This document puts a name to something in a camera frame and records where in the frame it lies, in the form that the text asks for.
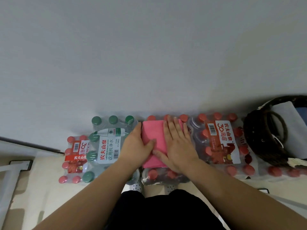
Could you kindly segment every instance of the bottled water pack with green caps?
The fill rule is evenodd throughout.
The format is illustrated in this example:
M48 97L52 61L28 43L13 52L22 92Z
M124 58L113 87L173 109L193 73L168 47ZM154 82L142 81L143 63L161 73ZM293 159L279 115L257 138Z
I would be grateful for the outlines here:
M118 159L125 138L138 121L133 116L127 116L125 121L118 119L115 115L109 118L95 116L92 118L92 124L95 132L89 136L91 150L86 156L88 169L82 178L84 182L93 181ZM131 180L136 180L136 177L137 174L133 174Z

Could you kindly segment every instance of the barcode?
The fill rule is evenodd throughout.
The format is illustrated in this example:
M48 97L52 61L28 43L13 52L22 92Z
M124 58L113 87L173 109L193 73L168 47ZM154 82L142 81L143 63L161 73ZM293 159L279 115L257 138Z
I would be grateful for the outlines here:
M73 151L73 152L78 152L79 144L80 144L80 143L75 143L75 145L74 145L74 151Z
M117 159L117 158L118 158L118 149L114 150L114 159Z
M208 123L208 127L209 127L209 131L210 131L210 135L217 135L216 129L214 127L214 123Z

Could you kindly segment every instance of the forearm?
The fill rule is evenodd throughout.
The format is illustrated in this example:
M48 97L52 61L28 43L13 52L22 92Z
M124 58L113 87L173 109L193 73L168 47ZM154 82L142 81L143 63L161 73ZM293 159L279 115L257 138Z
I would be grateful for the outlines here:
M101 229L133 172L132 166L118 160L34 229Z
M307 220L255 188L201 160L185 174L231 229L303 229Z

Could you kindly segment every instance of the pink cloth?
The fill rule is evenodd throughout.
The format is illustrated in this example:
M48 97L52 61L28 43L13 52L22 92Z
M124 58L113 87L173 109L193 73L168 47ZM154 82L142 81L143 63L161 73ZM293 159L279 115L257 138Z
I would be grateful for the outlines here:
M183 129L182 121L179 120L181 129ZM142 126L142 140L147 144L151 139L156 139L156 145L153 149L159 150L167 154L167 146L164 138L163 120L144 121ZM143 164L144 168L160 168L167 167L155 155L150 154L147 161Z

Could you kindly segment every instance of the basket handle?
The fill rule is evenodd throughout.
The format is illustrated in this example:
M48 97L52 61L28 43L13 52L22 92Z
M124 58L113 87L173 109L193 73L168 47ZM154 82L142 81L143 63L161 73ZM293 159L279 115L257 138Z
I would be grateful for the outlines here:
M268 125L267 124L267 114L271 114L271 115L274 115L276 118L278 118L278 120L281 122L281 124L282 124L282 129L283 129L283 135L284 135L284 138L283 139L281 139L280 141L281 141L281 143L285 143L286 141L287 141L287 139L288 139L288 129L287 129L287 125L286 125L286 123L285 123L285 121L284 121L284 119L278 114L278 113L276 113L276 112L274 112L274 111L266 111L265 112L265 122L266 122L266 125Z

